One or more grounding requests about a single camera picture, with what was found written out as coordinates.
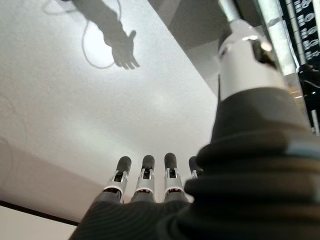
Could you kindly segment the dark left robot hand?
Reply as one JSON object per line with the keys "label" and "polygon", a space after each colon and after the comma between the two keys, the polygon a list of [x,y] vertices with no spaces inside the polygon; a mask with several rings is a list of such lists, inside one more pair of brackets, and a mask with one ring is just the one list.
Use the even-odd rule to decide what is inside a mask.
{"label": "dark left robot hand", "polygon": [[75,8],[102,32],[104,43],[111,47],[114,63],[126,70],[140,65],[134,57],[136,31],[126,34],[118,14],[102,0],[74,0]]}

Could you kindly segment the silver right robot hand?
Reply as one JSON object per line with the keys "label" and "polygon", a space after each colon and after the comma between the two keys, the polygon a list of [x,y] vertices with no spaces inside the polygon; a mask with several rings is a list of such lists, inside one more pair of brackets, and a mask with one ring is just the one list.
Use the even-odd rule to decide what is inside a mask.
{"label": "silver right robot hand", "polygon": [[200,175],[167,203],[109,201],[100,193],[73,240],[317,240],[320,139],[307,128],[272,46],[242,19],[218,49],[218,104]]}

